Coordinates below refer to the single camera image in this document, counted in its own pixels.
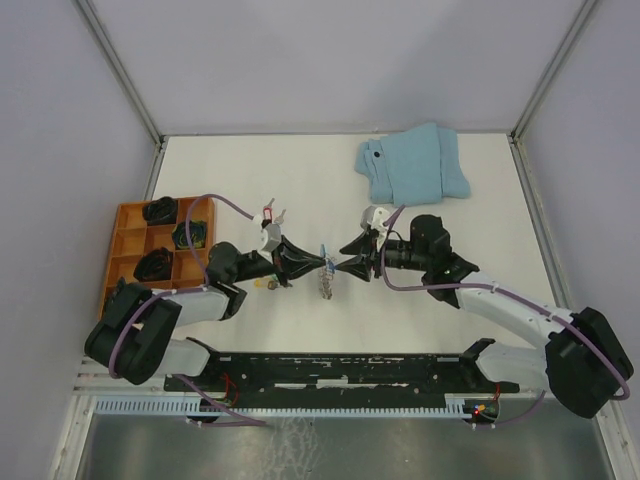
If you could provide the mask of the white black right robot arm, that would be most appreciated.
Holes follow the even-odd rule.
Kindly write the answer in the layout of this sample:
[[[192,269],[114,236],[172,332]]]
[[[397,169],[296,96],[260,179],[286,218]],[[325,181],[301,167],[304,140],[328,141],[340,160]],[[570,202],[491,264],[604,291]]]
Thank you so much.
[[[421,273],[426,291],[455,309],[483,317],[525,341],[514,347],[489,339],[458,368],[467,389],[509,382],[551,393],[573,414],[591,419],[610,401],[624,401],[634,367],[606,317],[528,298],[491,279],[455,253],[440,217],[423,214],[406,240],[392,240],[394,217],[364,220],[361,234],[340,250],[337,270],[364,281],[387,279],[388,269]]]

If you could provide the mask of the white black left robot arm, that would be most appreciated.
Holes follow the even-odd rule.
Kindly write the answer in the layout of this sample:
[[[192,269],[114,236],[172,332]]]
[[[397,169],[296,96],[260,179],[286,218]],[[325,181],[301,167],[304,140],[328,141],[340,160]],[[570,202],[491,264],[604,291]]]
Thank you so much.
[[[90,332],[84,353],[112,377],[133,385],[155,374],[178,374],[198,389],[212,389],[221,378],[220,364],[196,341],[174,339],[174,330],[234,317],[247,296],[239,282],[274,276],[287,286],[324,265],[323,257],[286,237],[265,252],[242,253],[229,242],[219,242],[210,250],[202,285],[157,292],[141,283],[125,285]]]

